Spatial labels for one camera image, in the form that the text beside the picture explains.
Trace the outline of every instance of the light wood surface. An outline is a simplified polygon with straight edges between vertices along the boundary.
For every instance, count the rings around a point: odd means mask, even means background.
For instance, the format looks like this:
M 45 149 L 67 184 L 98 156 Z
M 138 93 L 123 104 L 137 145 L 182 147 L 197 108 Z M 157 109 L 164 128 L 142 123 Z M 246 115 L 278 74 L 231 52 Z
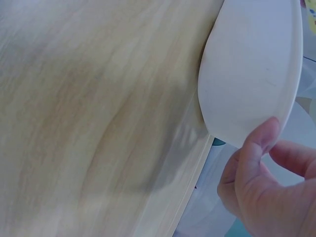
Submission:
M 223 0 L 0 1 L 0 236 L 163 237 L 212 137 L 196 94 Z

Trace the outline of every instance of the human hand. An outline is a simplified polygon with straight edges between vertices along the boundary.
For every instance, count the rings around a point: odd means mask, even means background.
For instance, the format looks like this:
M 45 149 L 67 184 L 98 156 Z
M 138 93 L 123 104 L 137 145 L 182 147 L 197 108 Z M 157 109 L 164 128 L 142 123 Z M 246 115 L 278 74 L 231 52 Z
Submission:
M 277 164 L 305 177 L 283 187 L 261 162 L 278 134 L 276 118 L 255 129 L 229 159 L 218 194 L 255 237 L 316 236 L 316 150 L 286 141 L 272 148 Z
M 306 7 L 305 0 L 301 0 L 301 6 Z

